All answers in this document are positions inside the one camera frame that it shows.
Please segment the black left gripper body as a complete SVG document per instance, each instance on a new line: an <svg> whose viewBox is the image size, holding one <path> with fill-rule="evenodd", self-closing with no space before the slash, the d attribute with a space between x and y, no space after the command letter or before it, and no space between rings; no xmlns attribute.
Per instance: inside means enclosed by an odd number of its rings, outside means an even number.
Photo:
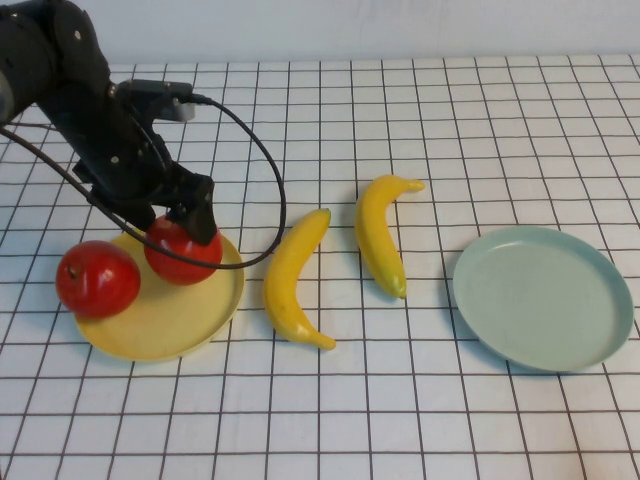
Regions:
<svg viewBox="0 0 640 480"><path fill-rule="evenodd" d="M47 117L79 155L83 180L109 201L190 210L211 198L213 182L178 166L153 123L191 119L192 94L188 83L110 83L96 93L71 82L47 98Z"/></svg>

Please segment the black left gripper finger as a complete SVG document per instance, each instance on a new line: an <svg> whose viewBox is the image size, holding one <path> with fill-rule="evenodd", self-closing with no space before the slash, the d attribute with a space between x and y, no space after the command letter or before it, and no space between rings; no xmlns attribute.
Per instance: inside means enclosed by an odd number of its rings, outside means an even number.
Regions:
<svg viewBox="0 0 640 480"><path fill-rule="evenodd" d="M189 210L187 233L199 245L209 245L218 233L210 197L205 197Z"/></svg>
<svg viewBox="0 0 640 480"><path fill-rule="evenodd" d="M123 208L122 218L138 230L147 230L156 214L150 205L128 205Z"/></svg>

